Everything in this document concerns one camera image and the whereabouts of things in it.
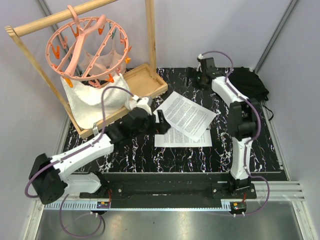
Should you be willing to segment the printed paper sheet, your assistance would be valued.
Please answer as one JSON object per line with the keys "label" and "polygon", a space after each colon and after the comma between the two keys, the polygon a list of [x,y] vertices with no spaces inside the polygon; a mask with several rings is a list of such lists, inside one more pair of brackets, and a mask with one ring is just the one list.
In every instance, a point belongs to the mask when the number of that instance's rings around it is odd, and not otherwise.
{"label": "printed paper sheet", "polygon": [[193,141],[198,141],[217,116],[213,111],[193,102],[177,92],[156,109],[161,110],[172,128]]}
{"label": "printed paper sheet", "polygon": [[166,134],[154,136],[154,146],[161,148],[197,148],[212,147],[211,132],[206,129],[198,141],[194,141],[180,131],[171,128]]}

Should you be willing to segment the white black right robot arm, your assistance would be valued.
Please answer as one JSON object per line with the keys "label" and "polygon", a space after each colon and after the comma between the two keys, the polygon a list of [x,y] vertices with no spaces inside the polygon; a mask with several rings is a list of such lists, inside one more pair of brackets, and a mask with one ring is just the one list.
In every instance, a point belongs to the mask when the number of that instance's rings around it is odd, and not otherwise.
{"label": "white black right robot arm", "polygon": [[213,57],[199,54],[197,61],[197,68],[188,68],[192,85],[200,90],[211,87],[228,106],[227,130],[232,138],[233,152],[226,191],[236,199],[251,188],[250,151],[261,132],[258,102],[242,94],[227,75],[217,73]]}

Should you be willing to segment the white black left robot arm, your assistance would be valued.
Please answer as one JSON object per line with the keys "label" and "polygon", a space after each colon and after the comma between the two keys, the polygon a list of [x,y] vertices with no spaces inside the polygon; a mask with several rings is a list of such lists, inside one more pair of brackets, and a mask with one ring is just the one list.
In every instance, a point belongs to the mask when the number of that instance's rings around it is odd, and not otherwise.
{"label": "white black left robot arm", "polygon": [[66,152],[48,157],[38,155],[29,174],[24,193],[32,186],[44,205],[57,201],[67,194],[89,194],[103,198],[108,193],[107,181],[99,173],[74,174],[88,163],[125,147],[139,135],[164,135],[171,128],[162,110],[148,113],[134,108],[119,122],[108,125],[101,133]]}

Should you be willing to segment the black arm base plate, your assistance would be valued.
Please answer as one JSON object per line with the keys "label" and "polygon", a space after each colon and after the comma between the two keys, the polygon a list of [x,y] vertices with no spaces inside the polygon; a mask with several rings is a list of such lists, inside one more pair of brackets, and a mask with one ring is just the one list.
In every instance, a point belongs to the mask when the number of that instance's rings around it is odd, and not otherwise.
{"label": "black arm base plate", "polygon": [[81,199],[106,198],[111,193],[114,199],[125,199],[133,195],[200,195],[213,199],[257,198],[253,182],[238,183],[230,174],[223,172],[149,172],[149,173],[99,173],[102,186],[95,193],[80,193]]}

